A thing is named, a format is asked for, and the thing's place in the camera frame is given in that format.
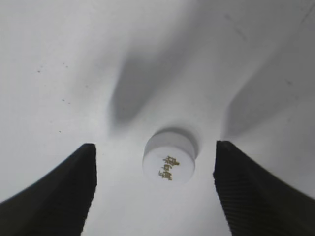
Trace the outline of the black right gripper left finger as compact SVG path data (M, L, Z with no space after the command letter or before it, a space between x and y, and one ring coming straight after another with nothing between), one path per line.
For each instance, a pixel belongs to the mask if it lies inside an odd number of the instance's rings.
M0 204L2 236L79 236L97 186L95 144Z

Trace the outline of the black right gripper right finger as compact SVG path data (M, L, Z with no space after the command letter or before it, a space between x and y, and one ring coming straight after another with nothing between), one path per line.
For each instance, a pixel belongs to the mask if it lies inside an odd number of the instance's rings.
M313 236L315 201L217 141L214 184L234 236Z

